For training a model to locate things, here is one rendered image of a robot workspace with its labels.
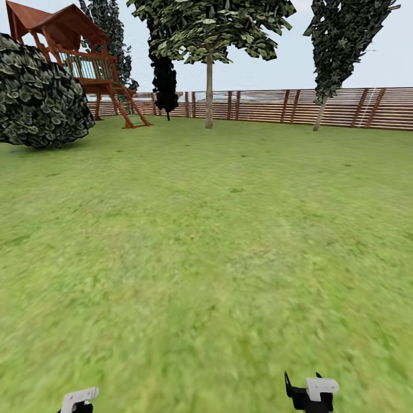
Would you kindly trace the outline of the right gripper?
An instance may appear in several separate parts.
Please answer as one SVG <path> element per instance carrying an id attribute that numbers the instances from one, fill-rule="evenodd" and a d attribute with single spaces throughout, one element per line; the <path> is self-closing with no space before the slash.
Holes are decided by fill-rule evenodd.
<path id="1" fill-rule="evenodd" d="M 321 401 L 312 401 L 306 392 L 307 388 L 297 388 L 291 385 L 290 379 L 286 379 L 286 394 L 292 398 L 294 408 L 305 410 L 306 413 L 331 413 L 333 411 L 332 394 L 321 393 Z"/>

